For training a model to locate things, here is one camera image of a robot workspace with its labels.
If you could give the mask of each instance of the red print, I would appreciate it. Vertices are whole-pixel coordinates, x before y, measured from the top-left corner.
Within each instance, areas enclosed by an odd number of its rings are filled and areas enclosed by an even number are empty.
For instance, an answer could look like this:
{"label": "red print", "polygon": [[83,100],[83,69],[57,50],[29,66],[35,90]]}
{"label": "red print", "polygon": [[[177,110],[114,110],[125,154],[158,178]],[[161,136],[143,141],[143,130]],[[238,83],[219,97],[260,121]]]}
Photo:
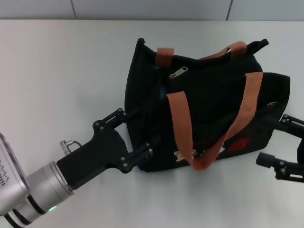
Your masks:
{"label": "red print", "polygon": [[250,141],[250,138],[245,138],[245,139],[239,139],[236,140],[232,145],[229,147],[228,151],[237,151],[237,150],[242,150],[247,146],[247,143]]}

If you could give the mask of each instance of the white tabletop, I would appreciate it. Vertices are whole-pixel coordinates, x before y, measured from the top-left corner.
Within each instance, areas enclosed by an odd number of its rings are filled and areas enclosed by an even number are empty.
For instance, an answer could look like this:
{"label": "white tabletop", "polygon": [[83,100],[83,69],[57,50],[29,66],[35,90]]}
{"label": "white tabletop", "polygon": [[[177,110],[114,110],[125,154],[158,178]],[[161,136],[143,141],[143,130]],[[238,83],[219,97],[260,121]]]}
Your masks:
{"label": "white tabletop", "polygon": [[[264,72],[291,77],[285,113],[304,119],[303,36],[304,22],[2,20],[0,132],[27,175],[63,157],[59,141],[86,143],[95,120],[124,107],[138,38],[193,58],[267,38],[256,58]],[[118,131],[131,150],[126,127]],[[275,131],[263,152],[295,162],[299,142]],[[304,184],[276,180],[257,155],[205,172],[107,170],[29,227],[303,228]],[[9,227],[3,218],[0,227]]]}

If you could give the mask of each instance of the brown strap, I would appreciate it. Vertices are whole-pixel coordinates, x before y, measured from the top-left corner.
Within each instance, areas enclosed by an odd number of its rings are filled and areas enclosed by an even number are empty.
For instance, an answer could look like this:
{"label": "brown strap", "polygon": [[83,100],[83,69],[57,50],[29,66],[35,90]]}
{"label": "brown strap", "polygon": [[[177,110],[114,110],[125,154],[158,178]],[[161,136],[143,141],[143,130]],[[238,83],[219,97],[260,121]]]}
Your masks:
{"label": "brown strap", "polygon": [[200,158],[193,159],[192,126],[187,98],[184,92],[168,94],[174,137],[176,145],[183,156],[195,170],[207,169],[216,159],[225,140],[246,127],[254,117],[257,109],[257,97],[260,91],[263,73],[255,72],[246,75],[246,85],[240,110],[228,131]]}
{"label": "brown strap", "polygon": [[170,67],[172,57],[174,55],[174,49],[173,48],[167,48],[167,47],[159,47],[157,48],[157,54],[155,58],[155,65],[157,67]]}
{"label": "brown strap", "polygon": [[229,45],[228,47],[224,48],[223,50],[221,50],[218,53],[215,53],[211,56],[207,56],[207,57],[200,58],[200,59],[210,59],[210,58],[221,57],[224,54],[226,54],[230,49],[231,49],[230,60],[233,61],[233,60],[236,60],[236,59],[240,58],[241,56],[245,55],[247,45],[243,41],[238,41],[236,43]]}

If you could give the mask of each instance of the zipper pull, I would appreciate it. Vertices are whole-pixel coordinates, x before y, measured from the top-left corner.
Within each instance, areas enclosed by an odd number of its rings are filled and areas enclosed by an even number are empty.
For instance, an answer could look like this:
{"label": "zipper pull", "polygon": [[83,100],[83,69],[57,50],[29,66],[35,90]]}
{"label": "zipper pull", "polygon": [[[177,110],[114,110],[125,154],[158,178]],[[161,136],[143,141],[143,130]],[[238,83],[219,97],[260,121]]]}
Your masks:
{"label": "zipper pull", "polygon": [[279,103],[279,102],[278,101],[270,102],[269,104],[267,104],[267,107],[275,106],[277,103]]}
{"label": "zipper pull", "polygon": [[181,69],[179,69],[178,71],[176,71],[174,74],[170,74],[169,78],[175,78],[183,73],[185,73],[188,70],[187,67],[183,66]]}

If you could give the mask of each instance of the black bag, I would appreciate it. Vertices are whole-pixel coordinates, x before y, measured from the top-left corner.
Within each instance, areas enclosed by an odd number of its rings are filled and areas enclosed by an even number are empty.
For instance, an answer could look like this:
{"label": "black bag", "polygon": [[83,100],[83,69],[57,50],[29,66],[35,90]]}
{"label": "black bag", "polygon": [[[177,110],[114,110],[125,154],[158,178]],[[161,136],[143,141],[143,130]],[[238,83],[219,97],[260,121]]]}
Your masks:
{"label": "black bag", "polygon": [[237,42],[198,60],[173,55],[168,48],[156,53],[144,43],[142,38],[137,42],[125,92],[126,112],[140,109],[141,114],[127,127],[133,149],[155,135],[161,135],[161,143],[141,170],[189,164],[204,170],[215,159],[267,146],[273,128],[263,119],[280,119],[290,78],[262,73],[253,55],[268,45],[266,39]]}

